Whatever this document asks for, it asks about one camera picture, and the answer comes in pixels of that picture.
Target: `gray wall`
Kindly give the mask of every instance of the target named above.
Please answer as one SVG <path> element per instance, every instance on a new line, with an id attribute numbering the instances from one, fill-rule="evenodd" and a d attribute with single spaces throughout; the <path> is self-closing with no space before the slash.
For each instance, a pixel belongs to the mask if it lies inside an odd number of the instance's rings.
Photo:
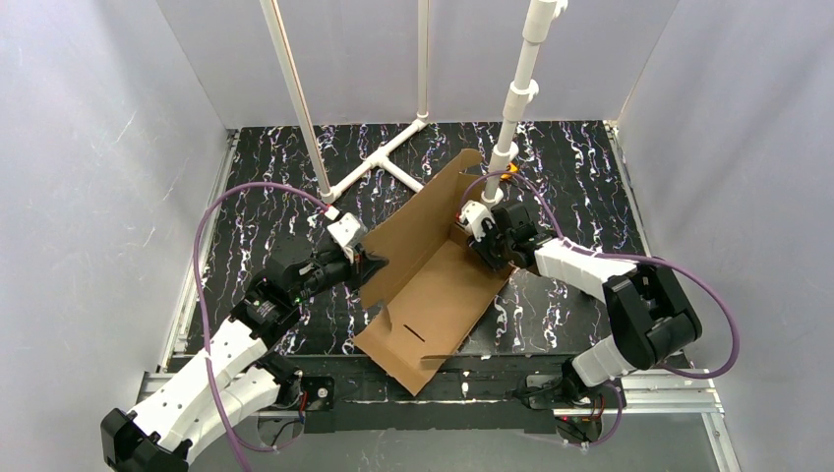
<path id="1" fill-rule="evenodd" d="M 744 470 L 831 470 L 834 10 L 684 0 L 621 119 L 653 251 L 738 312 L 716 384 Z M 726 324 L 701 298 L 688 354 L 718 367 Z"/>
<path id="2" fill-rule="evenodd" d="M 296 124 L 260 3 L 157 0 L 227 128 Z M 616 119 L 677 0 L 570 3 L 539 56 L 530 119 Z M 434 0 L 429 113 L 500 120 L 527 0 Z M 417 0 L 281 0 L 317 124 L 417 110 Z"/>
<path id="3" fill-rule="evenodd" d="M 3 2 L 0 71 L 0 468 L 104 470 L 225 131 L 153 2 Z"/>

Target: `floor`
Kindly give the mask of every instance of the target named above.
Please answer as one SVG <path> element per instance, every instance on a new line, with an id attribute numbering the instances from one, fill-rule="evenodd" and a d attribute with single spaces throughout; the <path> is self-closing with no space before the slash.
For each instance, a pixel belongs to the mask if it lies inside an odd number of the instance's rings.
<path id="1" fill-rule="evenodd" d="M 256 432 L 257 419 L 236 428 L 249 443 L 271 443 L 276 426 Z M 493 431 L 351 431 L 303 435 L 279 454 L 246 451 L 253 470 L 332 472 L 675 471 L 718 472 L 699 414 L 624 415 L 610 441 L 588 451 L 555 435 Z M 237 470 L 224 440 L 212 443 L 192 471 Z"/>
<path id="2" fill-rule="evenodd" d="M 332 184 L 405 125 L 338 125 L 317 130 Z M 391 160 L 428 181 L 464 148 L 487 153 L 497 123 L 433 124 L 397 149 Z M 518 126 L 521 172 L 540 186 L 566 236 L 609 252 L 641 253 L 642 244 L 602 122 L 529 122 Z M 246 128 L 227 188 L 258 180 L 292 185 L 315 195 L 317 182 L 298 128 Z M 528 194 L 507 186 L 512 199 Z M 366 225 L 385 220 L 412 195 L 383 170 L 357 182 L 337 202 Z M 269 192 L 249 192 L 222 205 L 205 272 L 212 330 L 260 270 L 270 249 L 308 253 L 323 237 L 310 204 Z M 517 272 L 460 348 L 467 354 L 580 352 L 607 336 L 604 306 L 550 279 Z M 302 322 L 281 340 L 286 354 L 355 354 L 352 335 L 375 312 L 336 287 L 308 304 Z M 189 329 L 187 354 L 202 347 L 199 313 Z"/>

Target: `wire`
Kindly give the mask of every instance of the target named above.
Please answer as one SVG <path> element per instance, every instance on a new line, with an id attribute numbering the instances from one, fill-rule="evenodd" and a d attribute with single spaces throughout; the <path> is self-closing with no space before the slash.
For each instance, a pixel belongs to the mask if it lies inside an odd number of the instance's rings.
<path id="1" fill-rule="evenodd" d="M 244 192 L 249 189 L 257 189 L 257 188 L 266 188 L 266 189 L 273 189 L 273 190 L 280 190 L 282 192 L 288 192 L 292 195 L 302 197 L 303 199 L 309 200 L 314 205 L 319 207 L 322 211 L 328 210 L 328 205 L 326 205 L 321 200 L 313 197 L 312 195 L 308 194 L 307 192 L 294 189 L 288 185 L 283 184 L 275 184 L 273 182 L 250 182 L 247 184 L 238 185 L 233 187 L 227 191 L 225 191 L 222 195 L 217 197 L 211 205 L 208 206 L 206 212 L 203 213 L 203 219 L 200 220 L 200 224 L 197 226 L 197 234 L 194 237 L 194 248 L 192 254 L 192 270 L 194 272 L 194 283 L 197 286 L 197 297 L 200 302 L 200 314 L 203 319 L 203 348 L 206 350 L 208 354 L 206 356 L 206 372 L 208 374 L 208 388 L 211 390 L 211 397 L 214 400 L 214 406 L 217 408 L 217 413 L 220 416 L 220 421 L 223 423 L 223 428 L 226 431 L 226 438 L 229 441 L 229 445 L 232 448 L 232 452 L 234 452 L 235 459 L 237 459 L 238 464 L 240 464 L 241 469 L 244 471 L 251 471 L 252 466 L 249 464 L 249 460 L 247 460 L 246 456 L 243 454 L 243 450 L 241 449 L 241 445 L 251 449 L 251 450 L 258 450 L 258 451 L 268 451 L 272 449 L 264 449 L 262 447 L 257 447 L 251 444 L 247 444 L 243 442 L 238 436 L 235 434 L 234 429 L 232 429 L 232 425 L 229 422 L 229 417 L 226 415 L 226 411 L 223 408 L 223 402 L 220 399 L 220 391 L 217 388 L 217 381 L 214 378 L 214 369 L 211 366 L 211 329 L 209 324 L 209 307 L 206 304 L 206 296 L 203 291 L 203 284 L 202 284 L 202 271 L 200 270 L 200 245 L 203 240 L 203 231 L 206 229 L 206 224 L 209 222 L 211 218 L 211 214 L 223 203 L 227 198 L 237 195 L 241 192 Z"/>
<path id="2" fill-rule="evenodd" d="M 304 391 L 304 396 L 301 398 L 301 406 L 298 407 L 298 421 L 304 424 L 304 408 L 307 406 L 307 391 Z"/>
<path id="3" fill-rule="evenodd" d="M 563 431 L 565 431 L 569 435 L 573 436 L 574 438 L 577 438 L 578 440 L 580 440 L 582 442 L 590 442 L 591 441 L 588 438 L 588 435 L 586 435 L 584 431 L 580 430 L 578 426 L 574 425 L 570 421 L 565 421 L 562 418 L 556 418 L 556 421 L 564 424 L 565 426 L 573 428 L 573 430 L 576 431 L 576 433 L 572 433 L 571 431 L 568 431 L 568 430 L 563 430 Z"/>
<path id="4" fill-rule="evenodd" d="M 539 388 L 537 390 L 533 390 L 533 391 L 524 393 L 523 395 L 514 395 L 514 396 L 515 396 L 515 398 L 518 398 L 519 400 L 522 400 L 524 398 L 530 398 L 532 396 L 539 395 L 539 394 L 541 394 L 545 391 L 555 390 L 555 389 L 559 388 L 560 386 L 562 386 L 562 381 L 561 380 L 559 380 L 559 382 L 554 384 L 554 385 L 546 386 L 544 388 Z"/>
<path id="5" fill-rule="evenodd" d="M 603 395 L 602 393 L 600 393 L 600 412 L 599 412 L 599 414 L 596 416 L 596 418 L 594 418 L 594 419 L 595 419 L 595 420 L 600 420 L 600 419 L 602 419 L 602 412 L 603 412 L 603 411 L 605 411 L 605 395 Z"/>
<path id="6" fill-rule="evenodd" d="M 615 418 L 614 424 L 611 425 L 611 429 L 608 430 L 608 433 L 606 433 L 605 436 L 603 436 L 595 442 L 588 442 L 588 445 L 600 445 L 605 441 L 609 440 L 617 431 L 617 428 L 620 427 L 620 421 L 623 418 L 623 399 L 620 397 L 620 391 L 613 383 L 610 382 L 605 382 L 602 384 L 602 386 L 609 388 L 611 391 L 614 392 L 614 397 L 617 399 L 617 418 Z"/>
<path id="7" fill-rule="evenodd" d="M 506 171 L 490 172 L 488 174 L 484 174 L 484 175 L 478 177 L 477 179 L 475 179 L 471 184 L 469 184 L 469 187 L 467 187 L 466 190 L 463 192 L 463 196 L 461 196 L 461 198 L 460 198 L 460 205 L 458 206 L 458 208 L 463 208 L 463 204 L 466 203 L 466 197 L 469 195 L 469 193 L 472 191 L 472 189 L 479 182 L 481 182 L 481 181 L 483 181 L 483 180 L 485 180 L 489 177 L 493 177 L 493 176 L 500 175 L 500 174 L 506 174 Z M 509 175 L 511 175 L 513 178 L 520 179 L 522 182 L 524 182 L 527 185 L 527 187 L 530 188 L 530 190 L 533 192 L 533 195 L 536 196 L 536 199 L 538 200 L 539 205 L 541 206 L 542 210 L 545 212 L 548 219 L 550 219 L 550 223 L 551 223 L 551 225 L 553 225 L 553 228 L 556 231 L 557 236 L 559 237 L 559 239 L 564 239 L 565 235 L 563 234 L 562 229 L 559 227 L 559 223 L 556 221 L 556 216 L 553 214 L 553 210 L 550 208 L 550 206 L 547 205 L 547 203 L 545 203 L 541 194 L 533 186 L 533 183 L 530 182 L 526 177 L 524 177 L 522 175 L 519 175 L 517 173 L 513 173 L 513 174 L 509 174 Z M 704 292 L 707 293 L 707 295 L 709 295 L 713 300 L 715 300 L 715 303 L 718 305 L 718 307 L 721 309 L 722 313 L 724 313 L 724 317 L 727 319 L 727 324 L 730 326 L 730 335 L 732 336 L 732 347 L 730 348 L 730 357 L 728 357 L 727 362 L 725 362 L 724 365 L 719 367 L 718 369 L 716 369 L 712 372 L 707 372 L 707 373 L 693 373 L 693 372 L 682 371 L 680 369 L 676 369 L 676 368 L 668 366 L 666 364 L 661 364 L 658 367 L 660 367 L 662 369 L 665 369 L 665 370 L 667 370 L 667 371 L 669 371 L 673 374 L 677 374 L 681 377 L 686 377 L 686 378 L 689 378 L 689 379 L 708 380 L 708 379 L 715 379 L 716 377 L 723 376 L 724 374 L 727 374 L 727 372 L 729 372 L 730 369 L 732 369 L 733 366 L 736 365 L 736 361 L 739 359 L 739 351 L 740 351 L 740 348 L 741 348 L 741 340 L 740 340 L 740 336 L 739 336 L 739 327 L 736 324 L 736 317 L 733 315 L 733 311 L 727 305 L 727 302 L 725 302 L 724 299 L 721 298 L 721 296 L 718 294 L 718 292 L 716 292 L 712 287 L 710 287 L 709 284 L 707 284 L 706 281 L 704 281 L 702 278 L 698 277 L 697 275 L 690 272 L 688 269 L 684 268 L 681 265 L 677 265 L 675 263 L 670 263 L 670 262 L 665 261 L 663 259 L 652 258 L 652 257 L 648 257 L 648 256 L 641 256 L 639 254 L 598 253 L 596 251 L 591 251 L 589 249 L 578 247 L 576 245 L 570 245 L 570 248 L 571 248 L 572 251 L 575 251 L 575 252 L 577 252 L 579 254 L 582 254 L 582 255 L 585 255 L 585 256 L 592 256 L 592 257 L 596 257 L 596 258 L 600 258 L 600 259 L 632 261 L 632 262 L 636 262 L 636 263 L 650 264 L 650 265 L 653 265 L 653 266 L 660 266 L 660 267 L 669 268 L 669 269 L 674 270 L 677 273 L 683 275 L 684 277 L 688 278 L 692 282 L 694 282 L 695 285 L 699 286 Z"/>
<path id="8" fill-rule="evenodd" d="M 591 414 L 588 415 L 588 418 L 587 418 L 588 421 L 594 419 L 594 413 L 596 413 L 596 411 L 597 411 L 597 399 L 594 398 L 593 403 L 591 403 Z"/>
<path id="9" fill-rule="evenodd" d="M 281 437 L 281 433 L 283 433 L 283 432 L 284 432 L 284 430 L 285 430 L 288 426 L 290 426 L 290 425 L 297 425 L 297 424 L 301 424 L 301 422 L 300 422 L 300 421 L 298 421 L 298 420 L 292 420 L 292 421 L 289 421 L 289 422 L 284 423 L 284 424 L 283 424 L 283 426 L 281 426 L 281 429 L 280 429 L 280 430 L 278 430 L 278 434 L 277 434 L 277 435 L 275 435 L 275 438 L 272 440 L 272 443 L 270 444 L 270 446 L 275 447 L 275 443 L 277 443 L 277 442 L 278 442 L 278 438 L 280 438 L 280 437 Z M 278 448 L 282 448 L 282 447 L 286 447 L 286 444 L 281 445 L 281 446 L 279 446 Z"/>

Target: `cardboard flap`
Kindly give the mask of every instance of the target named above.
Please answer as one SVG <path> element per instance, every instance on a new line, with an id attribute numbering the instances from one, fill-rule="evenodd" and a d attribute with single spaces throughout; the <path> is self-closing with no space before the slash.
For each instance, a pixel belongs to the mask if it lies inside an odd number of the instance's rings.
<path id="1" fill-rule="evenodd" d="M 422 191 L 365 236 L 366 251 L 389 263 L 360 289 L 363 308 L 389 303 L 443 244 L 458 210 L 452 201 L 462 194 L 458 176 L 482 160 L 477 150 L 463 150 Z"/>

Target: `black marbled floor mat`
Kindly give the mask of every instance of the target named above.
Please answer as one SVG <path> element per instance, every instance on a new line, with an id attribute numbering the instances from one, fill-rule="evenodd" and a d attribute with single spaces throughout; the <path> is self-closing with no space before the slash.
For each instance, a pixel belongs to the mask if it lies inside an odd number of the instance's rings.
<path id="1" fill-rule="evenodd" d="M 335 184 L 406 125 L 339 125 L 318 129 L 331 184 Z M 420 181 L 428 181 L 464 148 L 487 154 L 497 123 L 428 126 L 391 160 Z M 609 252 L 641 253 L 642 246 L 611 146 L 601 122 L 535 122 L 518 127 L 521 172 L 538 184 L 553 206 L 566 236 Z M 227 188 L 270 180 L 316 194 L 317 183 L 294 127 L 247 128 L 231 167 Z M 504 184 L 510 198 L 527 193 Z M 336 203 L 373 227 L 412 195 L 381 169 L 368 173 Z M 222 205 L 204 282 L 212 330 L 242 296 L 252 273 L 272 251 L 309 253 L 322 237 L 322 218 L 312 204 L 265 191 L 251 191 Z M 610 333 L 604 306 L 577 290 L 525 271 L 517 272 L 463 343 L 461 352 L 575 353 Z M 350 338 L 373 318 L 343 287 L 308 304 L 302 322 L 281 341 L 293 354 L 358 353 Z M 187 353 L 202 347 L 202 323 L 195 313 Z"/>

